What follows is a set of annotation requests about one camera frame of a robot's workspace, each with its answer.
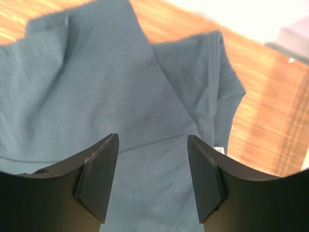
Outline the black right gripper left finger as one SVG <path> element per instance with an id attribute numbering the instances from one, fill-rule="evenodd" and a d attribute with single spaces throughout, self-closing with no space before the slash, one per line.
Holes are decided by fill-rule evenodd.
<path id="1" fill-rule="evenodd" d="M 119 137 L 32 174 L 0 174 L 3 232 L 98 232 L 105 222 Z"/>

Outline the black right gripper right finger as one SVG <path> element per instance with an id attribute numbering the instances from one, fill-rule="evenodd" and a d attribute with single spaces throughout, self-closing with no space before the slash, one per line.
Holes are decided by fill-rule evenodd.
<path id="1" fill-rule="evenodd" d="M 278 177 L 190 135 L 188 159 L 199 222 L 207 232 L 306 232 L 309 172 Z"/>

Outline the blue t shirt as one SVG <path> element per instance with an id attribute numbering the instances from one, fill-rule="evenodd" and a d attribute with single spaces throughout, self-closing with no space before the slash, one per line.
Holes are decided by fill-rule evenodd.
<path id="1" fill-rule="evenodd" d="M 246 91 L 221 32 L 152 45 L 127 0 L 31 20 L 0 48 L 0 169 L 33 172 L 119 135 L 107 232 L 201 232 L 187 137 L 227 148 Z"/>

